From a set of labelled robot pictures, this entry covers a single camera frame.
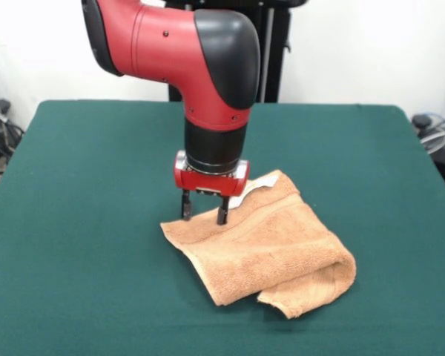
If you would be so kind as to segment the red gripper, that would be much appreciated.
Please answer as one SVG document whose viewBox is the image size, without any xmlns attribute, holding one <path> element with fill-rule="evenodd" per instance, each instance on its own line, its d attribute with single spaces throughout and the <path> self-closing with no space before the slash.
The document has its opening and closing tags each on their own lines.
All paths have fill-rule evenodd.
<svg viewBox="0 0 445 356">
<path fill-rule="evenodd" d="M 183 189 L 181 218 L 189 221 L 192 217 L 190 191 L 202 191 L 222 196 L 222 203 L 217 212 L 217 225 L 225 225 L 228 220 L 230 197 L 242 194 L 249 171 L 249 161 L 240 160 L 235 170 L 229 174 L 204 174 L 190 167 L 184 150 L 178 151 L 174 163 L 174 180 L 176 187 Z"/>
</svg>

